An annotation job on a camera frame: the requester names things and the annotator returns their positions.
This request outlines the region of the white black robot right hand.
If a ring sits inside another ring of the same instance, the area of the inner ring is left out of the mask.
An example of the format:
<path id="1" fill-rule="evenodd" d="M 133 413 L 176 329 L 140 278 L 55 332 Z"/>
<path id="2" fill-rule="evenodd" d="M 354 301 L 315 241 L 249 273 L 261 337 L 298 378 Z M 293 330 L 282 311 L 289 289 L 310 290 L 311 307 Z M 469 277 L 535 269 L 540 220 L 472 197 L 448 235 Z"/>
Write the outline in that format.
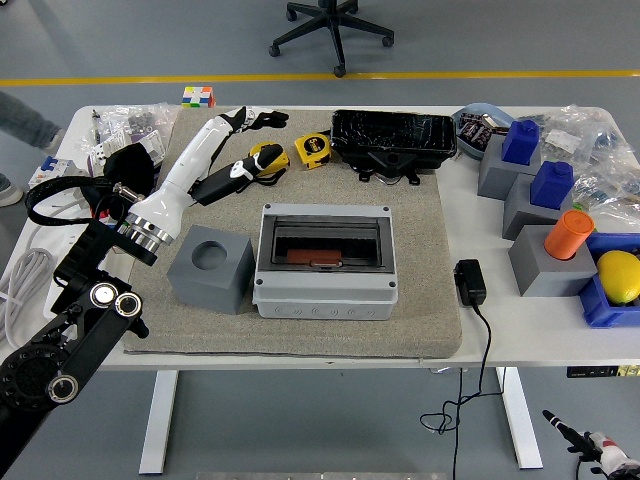
<path id="1" fill-rule="evenodd" d="M 591 471 L 606 479 L 638 479 L 639 461 L 630 458 L 610 437 L 601 432 L 578 432 L 548 410 L 544 418 L 571 444 L 568 451 L 577 453 L 583 462 L 596 462 Z"/>

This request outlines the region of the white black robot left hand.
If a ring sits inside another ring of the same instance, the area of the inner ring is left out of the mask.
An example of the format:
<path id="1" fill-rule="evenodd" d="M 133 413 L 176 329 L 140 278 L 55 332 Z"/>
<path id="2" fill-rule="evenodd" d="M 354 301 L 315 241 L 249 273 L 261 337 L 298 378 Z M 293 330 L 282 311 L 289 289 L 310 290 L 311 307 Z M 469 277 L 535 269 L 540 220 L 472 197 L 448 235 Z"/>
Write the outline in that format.
<path id="1" fill-rule="evenodd" d="M 283 112 L 246 106 L 208 120 L 177 158 L 159 189 L 130 208 L 121 231 L 131 234 L 136 226 L 151 225 L 162 240 L 175 240 L 182 215 L 193 204 L 189 191 L 209 171 L 212 155 L 235 133 L 266 126 L 282 128 L 287 120 L 288 115 Z"/>

